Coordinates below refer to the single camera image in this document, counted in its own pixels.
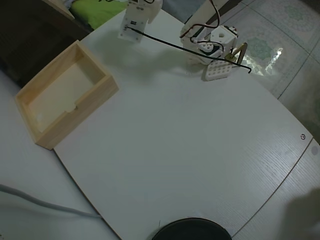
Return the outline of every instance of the white mounting plate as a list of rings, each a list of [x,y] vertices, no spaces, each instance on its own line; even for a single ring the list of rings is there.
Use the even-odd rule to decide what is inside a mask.
[[[140,43],[143,35],[129,29],[128,27],[144,32],[149,15],[149,7],[129,4],[122,20],[118,37],[134,43]]]

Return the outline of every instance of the tiled floor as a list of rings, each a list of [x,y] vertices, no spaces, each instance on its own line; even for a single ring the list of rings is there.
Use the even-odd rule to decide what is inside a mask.
[[[254,78],[320,143],[320,1],[243,0],[222,22],[248,43]]]

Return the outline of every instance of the black cable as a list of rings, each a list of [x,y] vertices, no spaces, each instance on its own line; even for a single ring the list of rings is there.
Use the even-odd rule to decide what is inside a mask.
[[[158,42],[160,42],[160,43],[162,43],[162,44],[169,45],[169,46],[171,46],[171,47],[173,47],[173,48],[180,49],[180,50],[182,50],[182,51],[185,51],[185,52],[188,52],[188,53],[191,53],[191,54],[194,54],[194,55],[198,55],[198,56],[203,57],[203,58],[206,58],[206,59],[211,59],[211,60],[217,60],[217,61],[227,62],[227,63],[233,64],[233,65],[235,65],[235,66],[248,69],[248,70],[249,70],[248,73],[251,73],[251,71],[252,71],[251,67],[248,67],[248,66],[245,66],[245,65],[241,65],[241,64],[239,64],[239,63],[230,61],[230,60],[228,60],[228,59],[203,55],[203,54],[201,54],[201,53],[198,53],[198,52],[195,52],[195,51],[186,49],[186,48],[181,47],[181,46],[174,45],[174,44],[172,44],[172,43],[170,43],[170,42],[163,41],[163,40],[158,39],[158,38],[153,37],[153,36],[150,36],[150,35],[142,32],[142,31],[139,31],[139,30],[134,29],[134,28],[132,28],[132,27],[129,27],[129,26],[128,26],[127,28],[128,28],[128,29],[131,29],[132,31],[134,31],[134,32],[136,32],[136,33],[138,33],[138,34],[141,34],[141,35],[143,35],[143,36],[145,36],[145,37],[147,37],[147,38],[149,38],[149,39],[152,39],[152,40],[154,40],[154,41],[158,41]]]

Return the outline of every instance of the wooden box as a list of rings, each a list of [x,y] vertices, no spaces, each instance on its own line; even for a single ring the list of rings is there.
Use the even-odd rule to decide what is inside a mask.
[[[51,150],[118,91],[112,75],[76,41],[17,94],[34,142]]]

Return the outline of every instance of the white perforated block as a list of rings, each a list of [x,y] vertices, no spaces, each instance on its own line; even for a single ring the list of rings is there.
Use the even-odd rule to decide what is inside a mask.
[[[207,67],[205,79],[212,81],[216,79],[223,79],[229,76],[232,70],[232,65],[225,61],[213,61]]]

